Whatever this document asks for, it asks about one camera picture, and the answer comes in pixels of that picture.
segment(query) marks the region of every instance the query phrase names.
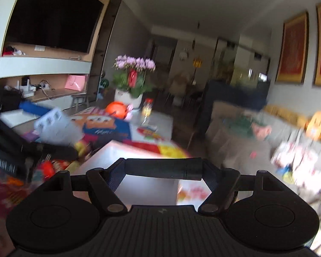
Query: black tv screen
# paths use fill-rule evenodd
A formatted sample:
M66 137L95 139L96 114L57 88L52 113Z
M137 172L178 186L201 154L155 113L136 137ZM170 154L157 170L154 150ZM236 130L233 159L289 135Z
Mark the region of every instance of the black tv screen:
M102 7L99 0L17 0L5 40L88 53Z

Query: black handle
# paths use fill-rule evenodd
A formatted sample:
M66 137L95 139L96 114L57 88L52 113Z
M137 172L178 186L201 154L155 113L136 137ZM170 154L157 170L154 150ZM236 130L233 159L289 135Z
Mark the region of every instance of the black handle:
M202 179L202 158L187 159L126 159L127 175L165 179Z

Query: sofa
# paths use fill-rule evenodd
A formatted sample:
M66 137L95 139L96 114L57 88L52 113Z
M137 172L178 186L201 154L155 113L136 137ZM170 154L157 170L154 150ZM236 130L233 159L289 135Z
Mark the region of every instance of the sofa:
M226 118L234 119L243 113L272 127L270 135L264 141L244 137L226 128L224 124ZM255 175L258 170L267 170L283 181L270 160L282 141L296 140L299 132L297 124L303 123L303 120L304 117L289 111L279 111L276 107L268 106L261 111L250 111L240 106L215 101L211 123L206 132L208 158L218 167L230 167L240 171L241 174ZM300 144L312 147L319 154L315 168L321 170L321 142L312 141L303 134L300 137ZM285 184L315 209L321 222L321 194L314 195L294 184ZM251 191L244 191L239 194L238 199L250 195ZM321 256L321 226L312 249Z

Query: ribbed black surface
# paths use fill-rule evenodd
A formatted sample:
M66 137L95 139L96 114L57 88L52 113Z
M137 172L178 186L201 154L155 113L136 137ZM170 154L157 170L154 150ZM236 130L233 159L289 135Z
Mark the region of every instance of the ribbed black surface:
M17 250L11 256L50 255ZM99 233L87 244L75 250L51 256L313 257L316 255L307 248L279 254L249 249L231 238L219 219L201 216L192 206L137 206L133 207L128 215L108 219Z

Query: white flower pot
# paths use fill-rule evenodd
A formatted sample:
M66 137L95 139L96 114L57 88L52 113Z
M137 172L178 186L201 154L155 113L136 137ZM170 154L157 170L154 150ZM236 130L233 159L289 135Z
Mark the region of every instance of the white flower pot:
M135 99L131 97L129 92L124 92L116 89L114 101L120 101L125 105L133 105L133 108L138 108L141 104L142 97L143 94L140 94L140 96Z

